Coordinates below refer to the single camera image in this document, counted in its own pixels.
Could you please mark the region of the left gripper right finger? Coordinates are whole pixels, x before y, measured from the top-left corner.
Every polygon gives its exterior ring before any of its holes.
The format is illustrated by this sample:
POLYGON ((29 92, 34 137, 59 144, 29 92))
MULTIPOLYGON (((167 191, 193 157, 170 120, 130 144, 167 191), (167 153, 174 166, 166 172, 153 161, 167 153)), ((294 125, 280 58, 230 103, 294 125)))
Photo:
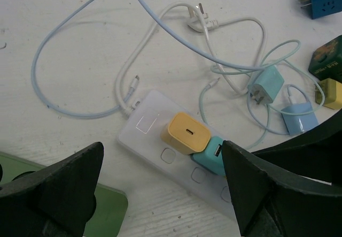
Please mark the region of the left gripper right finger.
POLYGON ((273 147, 224 141, 241 236, 341 236, 341 116, 273 147))

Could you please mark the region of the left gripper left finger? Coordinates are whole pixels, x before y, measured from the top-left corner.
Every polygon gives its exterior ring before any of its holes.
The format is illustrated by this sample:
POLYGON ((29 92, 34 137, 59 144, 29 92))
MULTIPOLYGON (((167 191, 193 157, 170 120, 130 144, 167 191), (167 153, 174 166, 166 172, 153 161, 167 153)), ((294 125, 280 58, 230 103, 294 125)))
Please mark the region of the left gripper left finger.
POLYGON ((1 185, 1 236, 82 236, 96 209, 103 158, 95 142, 1 185))

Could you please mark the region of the green power strip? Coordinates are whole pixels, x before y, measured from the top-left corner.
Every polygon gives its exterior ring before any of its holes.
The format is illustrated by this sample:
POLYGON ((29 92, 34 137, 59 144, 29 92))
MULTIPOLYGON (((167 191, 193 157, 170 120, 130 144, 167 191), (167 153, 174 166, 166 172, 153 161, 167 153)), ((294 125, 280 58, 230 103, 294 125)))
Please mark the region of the green power strip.
MULTIPOLYGON (((1 152, 2 179, 4 185, 15 177, 44 168, 44 165, 1 152)), ((117 236, 123 223, 128 199, 124 192, 98 184, 95 190, 96 209, 87 222, 84 236, 117 236)))

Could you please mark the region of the teal plug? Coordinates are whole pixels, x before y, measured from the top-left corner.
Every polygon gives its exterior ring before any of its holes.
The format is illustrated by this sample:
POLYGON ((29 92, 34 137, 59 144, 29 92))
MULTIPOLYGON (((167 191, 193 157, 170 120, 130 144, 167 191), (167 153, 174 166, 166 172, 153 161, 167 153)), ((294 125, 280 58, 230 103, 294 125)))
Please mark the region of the teal plug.
POLYGON ((202 152, 191 155, 191 159, 210 172, 226 176, 222 159, 223 139, 219 136, 211 137, 208 145, 202 152))

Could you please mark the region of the yellow plug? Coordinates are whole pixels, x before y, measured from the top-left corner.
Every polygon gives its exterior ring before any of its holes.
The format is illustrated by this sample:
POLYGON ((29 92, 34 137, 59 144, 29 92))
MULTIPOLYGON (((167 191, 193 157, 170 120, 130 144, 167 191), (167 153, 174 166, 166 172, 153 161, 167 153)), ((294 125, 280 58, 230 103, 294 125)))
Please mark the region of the yellow plug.
POLYGON ((322 88, 325 101, 323 106, 333 110, 340 110, 342 107, 341 103, 341 83, 327 78, 318 83, 322 88))

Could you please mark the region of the light blue plug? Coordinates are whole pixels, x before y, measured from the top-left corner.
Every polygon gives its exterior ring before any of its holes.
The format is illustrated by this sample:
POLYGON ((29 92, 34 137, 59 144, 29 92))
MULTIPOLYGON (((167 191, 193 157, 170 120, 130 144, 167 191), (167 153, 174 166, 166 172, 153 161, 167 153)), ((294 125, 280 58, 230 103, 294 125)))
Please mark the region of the light blue plug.
POLYGON ((283 87, 284 79, 275 65, 252 77, 248 90, 257 104, 271 104, 283 87))

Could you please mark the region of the white power strip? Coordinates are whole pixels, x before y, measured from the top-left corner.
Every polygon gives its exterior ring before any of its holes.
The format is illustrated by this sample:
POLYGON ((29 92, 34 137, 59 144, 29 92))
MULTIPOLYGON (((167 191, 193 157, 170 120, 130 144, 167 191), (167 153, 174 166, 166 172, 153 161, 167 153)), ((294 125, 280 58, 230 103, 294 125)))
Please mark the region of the white power strip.
POLYGON ((229 186, 216 175, 164 143, 162 129, 181 107, 163 93, 152 90, 140 101, 118 135, 118 142, 214 209, 236 220, 229 186))

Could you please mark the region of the dark green plug adapter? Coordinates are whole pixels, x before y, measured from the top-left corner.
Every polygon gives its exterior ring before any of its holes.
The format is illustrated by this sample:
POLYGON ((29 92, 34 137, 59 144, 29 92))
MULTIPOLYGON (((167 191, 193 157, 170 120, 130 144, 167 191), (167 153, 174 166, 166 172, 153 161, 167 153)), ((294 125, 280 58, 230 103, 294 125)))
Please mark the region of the dark green plug adapter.
POLYGON ((320 81, 330 78, 341 83, 341 35, 314 51, 308 71, 320 81))

